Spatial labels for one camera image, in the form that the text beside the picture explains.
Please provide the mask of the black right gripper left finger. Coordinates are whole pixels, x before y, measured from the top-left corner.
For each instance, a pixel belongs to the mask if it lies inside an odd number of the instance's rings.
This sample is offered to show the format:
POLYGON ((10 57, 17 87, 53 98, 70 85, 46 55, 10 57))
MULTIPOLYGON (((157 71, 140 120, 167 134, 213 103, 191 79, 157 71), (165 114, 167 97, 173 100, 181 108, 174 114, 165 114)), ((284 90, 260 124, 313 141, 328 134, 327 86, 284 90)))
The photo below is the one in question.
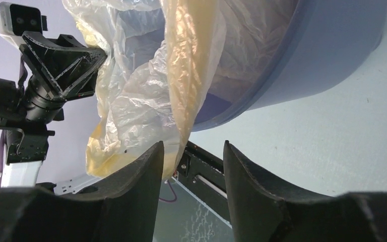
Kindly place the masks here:
POLYGON ((0 188, 0 241, 152 241, 164 146, 76 194, 0 188))

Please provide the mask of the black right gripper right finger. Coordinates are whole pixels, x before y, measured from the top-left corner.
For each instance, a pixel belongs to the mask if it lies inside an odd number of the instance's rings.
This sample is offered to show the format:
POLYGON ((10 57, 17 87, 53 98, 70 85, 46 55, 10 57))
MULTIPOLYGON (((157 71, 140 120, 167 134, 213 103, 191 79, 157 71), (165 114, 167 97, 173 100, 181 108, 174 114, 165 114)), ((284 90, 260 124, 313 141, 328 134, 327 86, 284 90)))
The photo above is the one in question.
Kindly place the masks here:
POLYGON ((387 241, 387 192, 312 192, 252 162, 229 142, 223 162, 236 241, 387 241))

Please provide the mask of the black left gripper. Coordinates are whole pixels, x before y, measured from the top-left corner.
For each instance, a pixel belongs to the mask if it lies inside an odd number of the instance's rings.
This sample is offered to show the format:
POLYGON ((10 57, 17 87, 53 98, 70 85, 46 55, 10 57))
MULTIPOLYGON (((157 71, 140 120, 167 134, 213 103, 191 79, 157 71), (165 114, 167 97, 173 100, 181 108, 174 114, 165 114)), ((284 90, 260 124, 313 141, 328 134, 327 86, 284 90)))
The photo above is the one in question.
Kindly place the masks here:
POLYGON ((48 39, 39 32, 26 31, 22 39, 20 51, 32 72, 21 99, 25 120, 44 124, 63 121, 66 100, 94 95, 98 70, 107 54, 66 34, 48 39))

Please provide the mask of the translucent cream plastic trash bag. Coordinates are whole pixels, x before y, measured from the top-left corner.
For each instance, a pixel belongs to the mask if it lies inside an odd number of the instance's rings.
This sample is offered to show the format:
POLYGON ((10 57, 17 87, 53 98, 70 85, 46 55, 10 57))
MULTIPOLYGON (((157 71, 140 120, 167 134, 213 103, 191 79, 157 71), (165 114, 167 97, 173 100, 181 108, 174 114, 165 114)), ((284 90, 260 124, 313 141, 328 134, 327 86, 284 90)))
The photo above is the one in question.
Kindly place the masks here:
POLYGON ((233 103, 270 63, 297 1, 63 1, 108 55, 86 173, 107 177, 164 144, 173 175, 206 95, 233 103))

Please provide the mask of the blue plastic trash bin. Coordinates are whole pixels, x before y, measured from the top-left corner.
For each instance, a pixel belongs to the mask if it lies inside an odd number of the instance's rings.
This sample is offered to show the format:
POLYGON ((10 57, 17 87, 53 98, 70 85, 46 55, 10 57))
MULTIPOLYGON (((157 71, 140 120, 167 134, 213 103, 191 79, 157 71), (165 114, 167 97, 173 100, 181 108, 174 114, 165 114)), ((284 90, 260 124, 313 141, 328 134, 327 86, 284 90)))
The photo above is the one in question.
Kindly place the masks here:
POLYGON ((208 92, 193 131, 336 86, 378 47, 386 16, 387 1, 298 1, 282 42, 269 64, 260 68, 260 76, 234 101, 208 92))

